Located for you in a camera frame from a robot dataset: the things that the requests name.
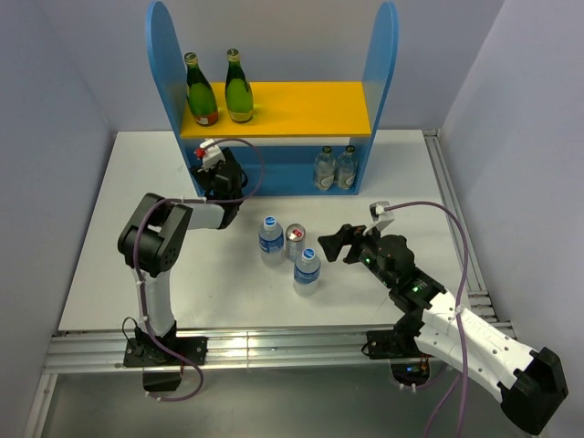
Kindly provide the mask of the blue label water bottle front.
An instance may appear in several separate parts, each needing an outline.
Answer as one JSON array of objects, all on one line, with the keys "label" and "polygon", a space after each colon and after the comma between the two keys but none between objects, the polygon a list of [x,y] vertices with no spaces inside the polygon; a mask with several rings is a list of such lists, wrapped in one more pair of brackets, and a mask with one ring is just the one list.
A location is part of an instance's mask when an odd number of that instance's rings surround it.
[{"label": "blue label water bottle front", "polygon": [[321,262],[313,248],[305,248],[294,265],[293,287],[301,297],[314,295],[318,288]]}]

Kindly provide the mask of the blue label water bottle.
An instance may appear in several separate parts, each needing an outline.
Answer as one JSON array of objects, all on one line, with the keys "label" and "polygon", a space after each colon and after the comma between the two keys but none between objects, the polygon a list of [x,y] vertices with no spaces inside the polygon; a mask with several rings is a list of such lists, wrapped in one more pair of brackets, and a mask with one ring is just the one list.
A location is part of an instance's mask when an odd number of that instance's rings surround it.
[{"label": "blue label water bottle", "polygon": [[284,231],[273,215],[266,216],[260,224],[258,243],[261,258],[267,266],[278,266],[284,261]]},{"label": "blue label water bottle", "polygon": [[305,248],[294,265],[293,287],[301,297],[314,295],[318,288],[321,262],[313,248]]}]

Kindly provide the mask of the green glass bottle gold cap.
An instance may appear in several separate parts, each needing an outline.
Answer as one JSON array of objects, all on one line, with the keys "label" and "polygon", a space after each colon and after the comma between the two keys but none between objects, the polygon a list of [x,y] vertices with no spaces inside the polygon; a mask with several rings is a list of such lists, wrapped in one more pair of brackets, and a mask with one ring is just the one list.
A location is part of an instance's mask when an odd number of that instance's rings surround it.
[{"label": "green glass bottle gold cap", "polygon": [[241,66],[240,53],[236,48],[226,52],[228,69],[225,82],[225,102],[230,118],[245,123],[254,115],[253,91]]}]

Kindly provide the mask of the green glass bottle orange label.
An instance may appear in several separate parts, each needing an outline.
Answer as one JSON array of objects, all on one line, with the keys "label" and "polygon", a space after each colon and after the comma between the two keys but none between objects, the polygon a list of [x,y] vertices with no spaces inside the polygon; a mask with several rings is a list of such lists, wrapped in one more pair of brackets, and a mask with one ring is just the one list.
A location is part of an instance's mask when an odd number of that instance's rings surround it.
[{"label": "green glass bottle orange label", "polygon": [[213,89],[199,66],[194,52],[183,56],[187,67],[187,102],[197,124],[209,127],[218,121],[218,107]]}]

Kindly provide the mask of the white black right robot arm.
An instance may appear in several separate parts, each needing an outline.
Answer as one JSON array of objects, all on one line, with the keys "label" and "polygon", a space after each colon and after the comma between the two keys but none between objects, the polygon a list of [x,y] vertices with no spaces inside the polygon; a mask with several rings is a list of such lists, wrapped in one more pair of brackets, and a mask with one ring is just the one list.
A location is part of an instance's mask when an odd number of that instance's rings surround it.
[{"label": "white black right robot arm", "polygon": [[344,224],[318,238],[329,262],[349,248],[344,263],[363,264],[389,290],[402,312],[390,329],[367,332],[363,353],[372,360],[432,356],[480,384],[506,417],[531,435],[540,434],[568,396],[559,356],[522,344],[472,310],[414,263],[401,235]]}]

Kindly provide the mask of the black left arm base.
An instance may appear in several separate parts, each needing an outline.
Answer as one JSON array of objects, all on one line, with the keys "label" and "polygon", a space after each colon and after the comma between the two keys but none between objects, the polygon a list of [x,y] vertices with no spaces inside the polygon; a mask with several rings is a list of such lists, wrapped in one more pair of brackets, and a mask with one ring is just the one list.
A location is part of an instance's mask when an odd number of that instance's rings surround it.
[{"label": "black left arm base", "polygon": [[[203,365],[207,352],[207,337],[178,338],[172,349],[191,360]],[[142,369],[142,386],[149,392],[174,392],[183,379],[185,363],[173,355],[159,349],[151,339],[127,341],[122,366],[125,369]]]}]

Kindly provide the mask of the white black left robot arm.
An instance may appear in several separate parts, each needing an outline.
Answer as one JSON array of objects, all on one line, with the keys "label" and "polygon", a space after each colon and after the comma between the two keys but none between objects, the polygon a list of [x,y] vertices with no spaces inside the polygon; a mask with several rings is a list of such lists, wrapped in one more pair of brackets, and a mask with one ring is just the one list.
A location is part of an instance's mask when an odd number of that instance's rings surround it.
[{"label": "white black left robot arm", "polygon": [[176,263],[186,233],[194,229],[225,229],[243,203],[248,178],[228,148],[213,146],[197,152],[202,163],[191,169],[203,189],[202,203],[168,201],[145,194],[118,239],[118,251],[133,270],[139,286],[139,328],[152,331],[145,354],[157,364],[174,360],[177,340],[170,298],[170,270]]}]

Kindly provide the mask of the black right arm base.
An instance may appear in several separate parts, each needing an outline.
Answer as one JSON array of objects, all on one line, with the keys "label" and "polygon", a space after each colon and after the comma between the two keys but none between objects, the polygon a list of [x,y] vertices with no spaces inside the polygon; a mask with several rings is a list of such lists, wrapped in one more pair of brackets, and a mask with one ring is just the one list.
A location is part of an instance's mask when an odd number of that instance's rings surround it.
[{"label": "black right arm base", "polygon": [[391,375],[398,383],[418,386],[430,379],[428,356],[418,350],[412,338],[394,329],[367,331],[360,351],[370,360],[388,360]]}]

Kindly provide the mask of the blue and yellow shelf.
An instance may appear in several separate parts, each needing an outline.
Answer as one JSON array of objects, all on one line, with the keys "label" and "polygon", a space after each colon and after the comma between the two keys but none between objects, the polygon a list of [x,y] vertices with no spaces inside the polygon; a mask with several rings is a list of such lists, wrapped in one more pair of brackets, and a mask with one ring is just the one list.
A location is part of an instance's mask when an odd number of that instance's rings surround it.
[{"label": "blue and yellow shelf", "polygon": [[358,172],[348,190],[360,190],[397,61],[396,5],[383,3],[375,17],[364,72],[359,81],[254,82],[255,114],[236,123],[226,113],[224,83],[212,85],[219,120],[197,124],[187,104],[187,69],[166,5],[153,1],[145,20],[151,74],[187,169],[199,164],[195,150],[207,139],[230,148],[251,184],[264,196],[317,195],[314,161],[324,146],[335,155],[356,148]]}]

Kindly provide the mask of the silver blue can right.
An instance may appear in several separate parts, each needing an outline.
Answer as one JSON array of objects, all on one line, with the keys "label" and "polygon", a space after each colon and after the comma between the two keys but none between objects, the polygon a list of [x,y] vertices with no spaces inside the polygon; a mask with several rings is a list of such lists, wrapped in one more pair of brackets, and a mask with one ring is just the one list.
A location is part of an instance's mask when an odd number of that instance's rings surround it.
[{"label": "silver blue can right", "polygon": [[291,224],[285,231],[285,251],[288,260],[295,262],[305,248],[306,229],[301,224]]}]

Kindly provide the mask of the clear soda water bottle right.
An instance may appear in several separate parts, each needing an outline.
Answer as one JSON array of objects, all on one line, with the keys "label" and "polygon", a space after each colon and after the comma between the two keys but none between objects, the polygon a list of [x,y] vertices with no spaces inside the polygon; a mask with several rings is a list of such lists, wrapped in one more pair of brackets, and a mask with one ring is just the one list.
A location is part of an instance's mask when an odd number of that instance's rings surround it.
[{"label": "clear soda water bottle right", "polygon": [[336,161],[335,182],[342,190],[348,190],[352,187],[358,169],[356,148],[353,145],[345,147]]}]

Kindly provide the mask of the clear soda water bottle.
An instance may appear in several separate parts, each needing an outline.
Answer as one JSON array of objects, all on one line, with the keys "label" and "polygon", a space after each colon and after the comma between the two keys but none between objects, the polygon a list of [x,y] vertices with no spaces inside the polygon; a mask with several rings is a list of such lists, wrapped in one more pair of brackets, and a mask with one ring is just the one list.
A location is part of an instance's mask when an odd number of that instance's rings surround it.
[{"label": "clear soda water bottle", "polygon": [[335,182],[342,190],[348,190],[352,187],[358,169],[356,148],[353,145],[345,147],[336,161]]},{"label": "clear soda water bottle", "polygon": [[324,146],[314,161],[313,181],[321,190],[328,190],[335,179],[336,160],[330,146]]}]

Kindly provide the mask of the blue label water bottle rear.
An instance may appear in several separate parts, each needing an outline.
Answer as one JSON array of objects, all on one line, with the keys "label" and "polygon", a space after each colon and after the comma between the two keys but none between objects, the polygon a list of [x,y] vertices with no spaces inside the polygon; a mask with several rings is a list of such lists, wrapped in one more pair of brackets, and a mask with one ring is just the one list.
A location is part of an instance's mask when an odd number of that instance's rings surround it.
[{"label": "blue label water bottle rear", "polygon": [[260,224],[258,243],[261,258],[267,266],[278,266],[284,261],[284,231],[273,215],[266,216]]}]

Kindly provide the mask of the clear soda water bottle left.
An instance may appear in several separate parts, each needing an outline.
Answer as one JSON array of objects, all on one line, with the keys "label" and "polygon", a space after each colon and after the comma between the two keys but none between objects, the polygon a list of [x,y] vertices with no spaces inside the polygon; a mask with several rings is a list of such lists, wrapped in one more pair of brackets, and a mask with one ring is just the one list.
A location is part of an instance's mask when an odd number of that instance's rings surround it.
[{"label": "clear soda water bottle left", "polygon": [[336,160],[330,146],[324,146],[314,161],[313,181],[321,190],[328,190],[335,179]]}]

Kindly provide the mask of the aluminium front rail frame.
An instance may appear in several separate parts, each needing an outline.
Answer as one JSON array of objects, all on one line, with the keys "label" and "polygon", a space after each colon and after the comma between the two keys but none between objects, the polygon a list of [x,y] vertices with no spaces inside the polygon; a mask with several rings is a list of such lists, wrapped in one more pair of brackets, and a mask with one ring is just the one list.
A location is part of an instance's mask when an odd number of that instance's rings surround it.
[{"label": "aluminium front rail frame", "polygon": [[132,331],[50,341],[28,437],[419,437],[456,378],[433,360],[429,382],[401,388],[404,360],[372,361],[362,327],[208,330],[189,401],[156,402],[123,365]]}]

